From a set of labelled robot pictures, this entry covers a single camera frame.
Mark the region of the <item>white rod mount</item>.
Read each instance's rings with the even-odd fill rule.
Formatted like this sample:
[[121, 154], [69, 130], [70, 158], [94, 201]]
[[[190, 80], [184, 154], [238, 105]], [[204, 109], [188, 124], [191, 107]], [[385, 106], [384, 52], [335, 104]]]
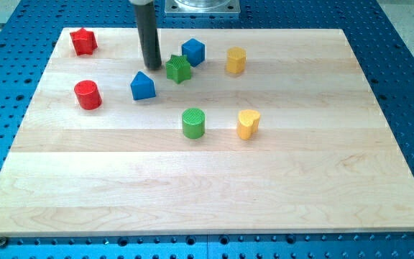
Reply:
[[154, 0], [129, 0], [131, 4], [150, 4]]

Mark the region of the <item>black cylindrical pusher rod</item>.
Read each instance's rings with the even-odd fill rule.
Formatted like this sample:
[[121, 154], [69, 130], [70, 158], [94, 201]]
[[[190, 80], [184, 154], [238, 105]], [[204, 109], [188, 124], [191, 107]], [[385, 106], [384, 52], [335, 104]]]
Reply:
[[132, 4], [139, 33], [144, 65], [149, 70], [161, 67], [161, 54], [157, 33], [154, 2], [150, 4]]

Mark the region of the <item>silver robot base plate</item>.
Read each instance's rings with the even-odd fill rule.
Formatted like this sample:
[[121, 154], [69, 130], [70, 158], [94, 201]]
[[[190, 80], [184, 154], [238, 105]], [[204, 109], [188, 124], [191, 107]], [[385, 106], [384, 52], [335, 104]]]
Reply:
[[237, 15], [240, 0], [165, 0], [166, 15]]

